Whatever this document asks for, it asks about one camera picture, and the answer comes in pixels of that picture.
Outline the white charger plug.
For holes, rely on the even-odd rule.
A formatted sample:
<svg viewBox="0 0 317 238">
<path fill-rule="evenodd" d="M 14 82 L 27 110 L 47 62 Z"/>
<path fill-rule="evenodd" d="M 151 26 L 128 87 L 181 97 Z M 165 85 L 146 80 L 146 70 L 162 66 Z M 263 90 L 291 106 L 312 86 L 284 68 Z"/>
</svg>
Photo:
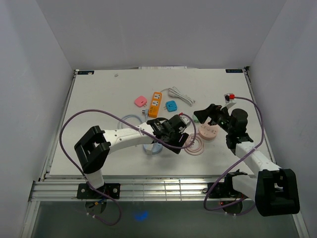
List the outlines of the white charger plug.
<svg viewBox="0 0 317 238">
<path fill-rule="evenodd" d="M 152 152 L 152 149 L 153 149 L 153 146 L 152 145 L 145 145 L 145 152 L 147 155 L 152 155 L 153 152 Z"/>
</svg>

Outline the blue round power socket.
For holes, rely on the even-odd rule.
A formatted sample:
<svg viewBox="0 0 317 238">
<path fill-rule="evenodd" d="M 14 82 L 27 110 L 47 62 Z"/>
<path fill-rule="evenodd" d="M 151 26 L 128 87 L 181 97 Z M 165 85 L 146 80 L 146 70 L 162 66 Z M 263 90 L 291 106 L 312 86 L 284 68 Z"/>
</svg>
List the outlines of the blue round power socket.
<svg viewBox="0 0 317 238">
<path fill-rule="evenodd" d="M 153 154 L 152 155 L 160 153 L 162 151 L 162 149 L 163 149 L 163 146 L 161 144 L 159 144 L 159 143 L 153 143 L 152 146 L 153 146 L 153 149 L 152 149 Z"/>
</svg>

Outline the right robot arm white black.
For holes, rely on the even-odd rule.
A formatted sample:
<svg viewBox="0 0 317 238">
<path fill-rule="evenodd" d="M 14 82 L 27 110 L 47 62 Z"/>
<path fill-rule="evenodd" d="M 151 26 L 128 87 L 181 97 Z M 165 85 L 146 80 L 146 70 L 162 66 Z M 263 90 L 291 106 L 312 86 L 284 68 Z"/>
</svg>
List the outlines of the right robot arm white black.
<svg viewBox="0 0 317 238">
<path fill-rule="evenodd" d="M 244 162 L 256 175 L 250 178 L 245 172 L 227 171 L 223 189 L 226 195 L 235 197 L 242 193 L 252 199 L 258 212 L 266 216 L 297 214 L 300 201 L 296 175 L 291 169 L 283 169 L 273 163 L 254 144 L 247 130 L 248 114 L 243 109 L 228 112 L 226 107 L 210 104 L 206 109 L 195 111 L 200 123 L 210 119 L 226 133 L 226 144 L 232 153 Z"/>
</svg>

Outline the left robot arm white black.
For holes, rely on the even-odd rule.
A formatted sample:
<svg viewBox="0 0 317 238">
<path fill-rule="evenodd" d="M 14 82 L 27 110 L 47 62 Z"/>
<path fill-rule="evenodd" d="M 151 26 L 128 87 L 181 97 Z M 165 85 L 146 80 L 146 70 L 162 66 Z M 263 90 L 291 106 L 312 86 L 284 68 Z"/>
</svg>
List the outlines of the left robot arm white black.
<svg viewBox="0 0 317 238">
<path fill-rule="evenodd" d="M 174 115 L 167 120 L 148 120 L 133 128 L 101 130 L 99 126 L 91 127 L 74 146 L 83 174 L 89 183 L 88 192 L 94 198 L 104 195 L 102 167 L 109 154 L 128 147 L 156 142 L 179 154 L 189 137 L 185 129 L 190 124 L 189 118 Z"/>
</svg>

